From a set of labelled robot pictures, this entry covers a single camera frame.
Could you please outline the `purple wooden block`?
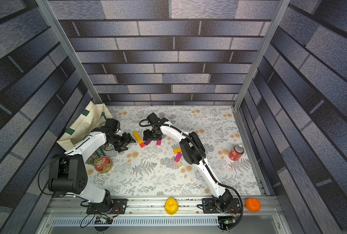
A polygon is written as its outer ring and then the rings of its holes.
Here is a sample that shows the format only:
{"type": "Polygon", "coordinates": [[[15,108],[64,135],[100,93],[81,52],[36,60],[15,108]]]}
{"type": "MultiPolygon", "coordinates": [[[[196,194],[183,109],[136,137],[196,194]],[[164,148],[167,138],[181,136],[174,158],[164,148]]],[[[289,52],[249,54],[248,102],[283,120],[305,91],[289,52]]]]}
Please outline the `purple wooden block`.
{"type": "Polygon", "coordinates": [[[151,142],[152,142],[152,140],[149,139],[149,140],[145,141],[144,144],[147,146],[147,145],[149,145],[151,142]]]}

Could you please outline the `orange-yellow wooden block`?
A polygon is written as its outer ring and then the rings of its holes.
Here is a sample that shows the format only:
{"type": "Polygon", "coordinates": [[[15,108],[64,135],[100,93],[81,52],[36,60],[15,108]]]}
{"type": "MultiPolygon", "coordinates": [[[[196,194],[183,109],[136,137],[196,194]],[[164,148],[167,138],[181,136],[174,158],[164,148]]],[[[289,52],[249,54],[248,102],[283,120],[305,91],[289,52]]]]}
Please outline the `orange-yellow wooden block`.
{"type": "Polygon", "coordinates": [[[134,137],[136,138],[136,140],[137,140],[137,142],[138,142],[139,144],[143,143],[143,140],[141,139],[141,137],[140,137],[140,135],[138,134],[137,131],[134,131],[134,132],[133,132],[133,135],[134,135],[134,137]]]}

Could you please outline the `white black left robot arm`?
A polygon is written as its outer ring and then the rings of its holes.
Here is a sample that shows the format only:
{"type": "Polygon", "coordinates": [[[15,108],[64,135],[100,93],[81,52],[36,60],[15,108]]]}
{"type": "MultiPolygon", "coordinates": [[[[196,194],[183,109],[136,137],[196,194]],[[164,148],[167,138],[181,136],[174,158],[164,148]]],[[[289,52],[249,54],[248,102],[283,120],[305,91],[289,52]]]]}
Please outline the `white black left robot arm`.
{"type": "Polygon", "coordinates": [[[93,129],[77,146],[57,155],[50,163],[48,189],[51,192],[72,194],[88,202],[87,214],[107,214],[114,207],[108,190],[88,181],[85,163],[102,145],[111,144],[121,153],[135,143],[131,134],[122,133],[120,123],[107,119],[105,126],[93,129]]]}

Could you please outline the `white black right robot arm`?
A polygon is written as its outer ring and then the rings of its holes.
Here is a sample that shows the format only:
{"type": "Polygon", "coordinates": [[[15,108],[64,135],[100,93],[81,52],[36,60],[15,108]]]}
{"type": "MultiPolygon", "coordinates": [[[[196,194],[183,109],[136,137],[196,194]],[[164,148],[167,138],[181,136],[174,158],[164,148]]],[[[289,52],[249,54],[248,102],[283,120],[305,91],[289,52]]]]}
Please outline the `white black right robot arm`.
{"type": "Polygon", "coordinates": [[[195,132],[184,132],[172,125],[166,118],[159,118],[151,113],[139,122],[141,127],[151,127],[143,133],[144,140],[160,140],[163,135],[171,137],[180,145],[184,160],[197,168],[207,183],[214,199],[215,209],[220,213],[227,212],[233,200],[231,188],[219,182],[214,171],[209,166],[205,148],[195,132]]]}

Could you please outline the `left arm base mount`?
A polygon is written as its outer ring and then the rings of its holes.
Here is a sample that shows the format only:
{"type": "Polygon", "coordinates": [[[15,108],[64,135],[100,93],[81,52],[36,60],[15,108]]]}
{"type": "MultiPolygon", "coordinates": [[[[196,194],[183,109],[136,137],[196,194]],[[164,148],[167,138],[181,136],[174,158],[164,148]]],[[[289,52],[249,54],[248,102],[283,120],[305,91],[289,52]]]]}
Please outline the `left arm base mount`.
{"type": "Polygon", "coordinates": [[[107,199],[102,203],[90,203],[88,205],[87,215],[101,215],[101,214],[116,214],[123,215],[127,207],[127,199],[107,199]]]}

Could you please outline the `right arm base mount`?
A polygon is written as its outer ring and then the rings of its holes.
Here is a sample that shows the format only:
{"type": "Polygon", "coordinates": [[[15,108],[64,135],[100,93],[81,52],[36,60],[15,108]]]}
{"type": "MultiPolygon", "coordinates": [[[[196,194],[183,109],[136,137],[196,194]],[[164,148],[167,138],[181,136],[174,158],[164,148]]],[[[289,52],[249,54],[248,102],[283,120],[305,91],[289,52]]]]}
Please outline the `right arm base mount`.
{"type": "Polygon", "coordinates": [[[239,199],[234,198],[231,203],[224,209],[220,210],[220,203],[216,202],[214,198],[203,198],[201,208],[205,214],[240,214],[241,206],[239,199]]]}

